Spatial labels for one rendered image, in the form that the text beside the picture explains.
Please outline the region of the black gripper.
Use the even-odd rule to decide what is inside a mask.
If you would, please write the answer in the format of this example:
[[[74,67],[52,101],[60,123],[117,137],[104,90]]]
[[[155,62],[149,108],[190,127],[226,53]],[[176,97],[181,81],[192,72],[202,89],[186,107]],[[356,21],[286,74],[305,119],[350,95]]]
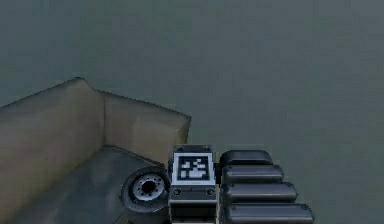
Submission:
[[[144,167],[130,174],[120,190],[120,224],[168,224],[169,188],[164,167]]]

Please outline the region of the beige sofa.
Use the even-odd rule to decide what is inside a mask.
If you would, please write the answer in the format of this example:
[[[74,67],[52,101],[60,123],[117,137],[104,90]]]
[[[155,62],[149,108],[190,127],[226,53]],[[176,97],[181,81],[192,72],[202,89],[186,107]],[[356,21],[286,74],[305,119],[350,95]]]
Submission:
[[[0,224],[164,224],[167,191],[130,209],[128,184],[164,173],[190,116],[74,78],[0,107]]]

